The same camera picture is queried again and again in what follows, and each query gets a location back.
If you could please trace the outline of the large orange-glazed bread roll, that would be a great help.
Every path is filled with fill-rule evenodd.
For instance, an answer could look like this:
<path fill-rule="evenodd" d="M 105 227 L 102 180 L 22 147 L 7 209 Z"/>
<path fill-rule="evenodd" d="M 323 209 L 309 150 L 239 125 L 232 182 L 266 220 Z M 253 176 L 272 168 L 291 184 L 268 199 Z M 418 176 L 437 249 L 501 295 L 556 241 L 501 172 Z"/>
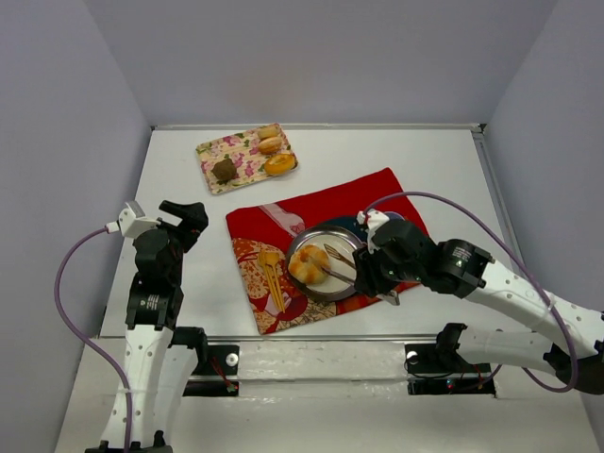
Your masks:
<path fill-rule="evenodd" d="M 327 252 L 316 245 L 303 245 L 291 256 L 288 271 L 294 279 L 305 285 L 323 283 L 330 268 Z"/>

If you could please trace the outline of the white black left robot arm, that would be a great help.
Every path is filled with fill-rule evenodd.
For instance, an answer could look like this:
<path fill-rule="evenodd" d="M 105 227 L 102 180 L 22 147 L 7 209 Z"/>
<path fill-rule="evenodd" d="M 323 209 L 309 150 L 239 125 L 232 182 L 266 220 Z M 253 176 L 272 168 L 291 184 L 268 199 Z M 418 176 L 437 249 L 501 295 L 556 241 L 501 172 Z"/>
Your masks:
<path fill-rule="evenodd" d="M 172 225 L 126 203 L 109 232 L 120 232 L 135 248 L 136 273 L 126 303 L 126 347 L 120 384 L 101 436 L 100 452 L 169 452 L 170 432 L 194 369 L 208 357 L 201 327 L 176 320 L 185 254 L 209 219 L 202 203 L 162 201 L 160 210 L 178 218 Z"/>

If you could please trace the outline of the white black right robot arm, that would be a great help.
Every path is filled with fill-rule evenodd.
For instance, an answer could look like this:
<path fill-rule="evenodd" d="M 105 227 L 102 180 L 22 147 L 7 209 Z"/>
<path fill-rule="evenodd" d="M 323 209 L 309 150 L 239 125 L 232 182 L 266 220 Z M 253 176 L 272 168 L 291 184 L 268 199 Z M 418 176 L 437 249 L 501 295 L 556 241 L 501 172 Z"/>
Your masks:
<path fill-rule="evenodd" d="M 488 331 L 448 323 L 432 356 L 449 368 L 497 363 L 550 374 L 571 389 L 603 393 L 603 314 L 539 290 L 463 240 L 435 243 L 413 222 L 371 211 L 358 216 L 366 245 L 353 254 L 356 290 L 398 302 L 395 287 L 416 282 L 495 310 L 523 332 Z"/>

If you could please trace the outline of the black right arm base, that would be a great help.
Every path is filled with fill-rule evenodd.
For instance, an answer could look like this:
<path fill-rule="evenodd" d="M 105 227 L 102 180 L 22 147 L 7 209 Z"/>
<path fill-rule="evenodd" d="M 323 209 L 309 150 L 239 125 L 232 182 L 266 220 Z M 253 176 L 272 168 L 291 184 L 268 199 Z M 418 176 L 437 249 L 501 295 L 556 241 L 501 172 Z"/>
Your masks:
<path fill-rule="evenodd" d="M 496 396 L 492 367 L 440 356 L 435 344 L 406 346 L 408 393 L 420 395 L 485 394 Z"/>

